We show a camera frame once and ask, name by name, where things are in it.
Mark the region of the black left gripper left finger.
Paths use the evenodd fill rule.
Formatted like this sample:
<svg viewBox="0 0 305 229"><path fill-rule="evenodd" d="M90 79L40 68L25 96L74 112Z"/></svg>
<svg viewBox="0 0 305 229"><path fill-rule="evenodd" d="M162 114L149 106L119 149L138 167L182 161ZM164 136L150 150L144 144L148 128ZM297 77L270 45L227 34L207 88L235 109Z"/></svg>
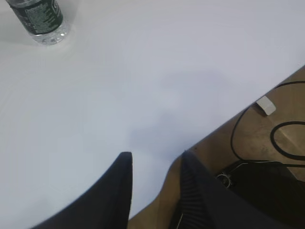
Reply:
<svg viewBox="0 0 305 229"><path fill-rule="evenodd" d="M122 152L77 200L37 229L125 229L132 201L132 154Z"/></svg>

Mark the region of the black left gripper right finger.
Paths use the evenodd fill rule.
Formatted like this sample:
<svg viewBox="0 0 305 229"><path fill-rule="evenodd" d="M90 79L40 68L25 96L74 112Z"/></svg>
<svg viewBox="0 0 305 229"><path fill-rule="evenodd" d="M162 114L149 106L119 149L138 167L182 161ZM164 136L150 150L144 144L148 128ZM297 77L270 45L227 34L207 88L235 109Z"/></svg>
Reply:
<svg viewBox="0 0 305 229"><path fill-rule="evenodd" d="M182 154L180 193L184 229L288 228L226 189L190 152Z"/></svg>

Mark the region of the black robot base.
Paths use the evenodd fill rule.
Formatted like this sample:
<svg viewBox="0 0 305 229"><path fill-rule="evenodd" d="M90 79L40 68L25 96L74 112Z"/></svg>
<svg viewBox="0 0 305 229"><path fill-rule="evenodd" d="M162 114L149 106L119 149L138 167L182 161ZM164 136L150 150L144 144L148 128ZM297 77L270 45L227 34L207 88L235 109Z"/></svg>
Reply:
<svg viewBox="0 0 305 229"><path fill-rule="evenodd" d="M214 177L226 189L288 229L304 228L305 184L281 163L238 161ZM170 228L183 229L182 216L179 200Z"/></svg>

